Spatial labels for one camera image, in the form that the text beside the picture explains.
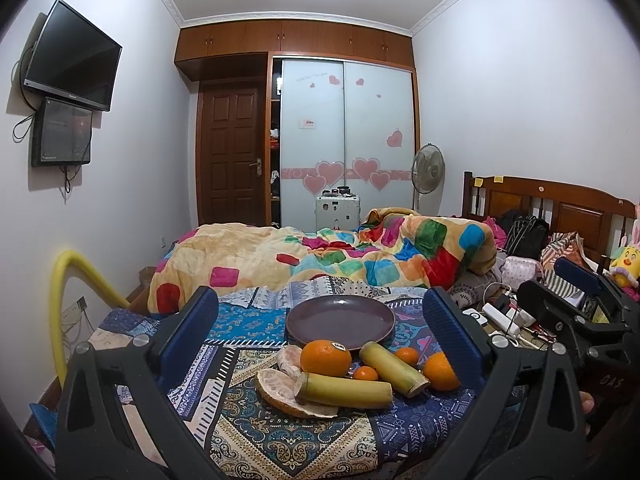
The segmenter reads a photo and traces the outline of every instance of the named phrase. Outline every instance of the hand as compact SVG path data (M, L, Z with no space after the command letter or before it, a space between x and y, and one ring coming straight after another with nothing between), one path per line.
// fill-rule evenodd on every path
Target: hand
M585 415L589 415L591 413L591 410L596 405L596 401L593 400L593 397L591 397L591 395L588 394L587 392L580 392L580 402L582 403L582 412ZM588 424L585 424L584 434L589 434L590 431L591 431L591 426L589 426Z

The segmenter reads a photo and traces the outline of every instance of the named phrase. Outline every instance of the stuffed toy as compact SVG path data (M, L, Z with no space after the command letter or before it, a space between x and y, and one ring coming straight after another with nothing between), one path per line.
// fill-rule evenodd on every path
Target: stuffed toy
M636 206L636 220L631 233L631 243L626 245L626 237L622 238L622 247L618 257L611 262L609 272L618 286L635 301L640 300L638 294L638 276L640 275L640 206Z

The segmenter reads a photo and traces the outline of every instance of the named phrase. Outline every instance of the backpack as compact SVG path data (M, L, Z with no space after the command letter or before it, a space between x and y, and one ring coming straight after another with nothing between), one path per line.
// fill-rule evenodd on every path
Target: backpack
M495 219L507 233L504 251L507 256L540 259L540 253L549 237L549 224L534 215L524 216L519 210L511 209Z

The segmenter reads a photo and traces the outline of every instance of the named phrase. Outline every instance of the electric fan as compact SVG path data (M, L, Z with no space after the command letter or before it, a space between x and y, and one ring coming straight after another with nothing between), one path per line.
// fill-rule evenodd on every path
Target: electric fan
M411 180L414 183L413 208L418 209L420 195L435 190L444 177L444 158L437 146L427 144L415 154L411 168Z

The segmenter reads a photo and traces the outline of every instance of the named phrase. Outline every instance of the yellow plush toy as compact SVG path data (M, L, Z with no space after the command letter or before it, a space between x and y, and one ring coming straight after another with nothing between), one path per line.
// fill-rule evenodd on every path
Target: yellow plush toy
M638 276L640 276L640 206L636 206L636 220L631 233L631 243L627 245L622 254L611 262L609 272L620 288L638 288ZM626 237L622 239L622 245L626 244Z

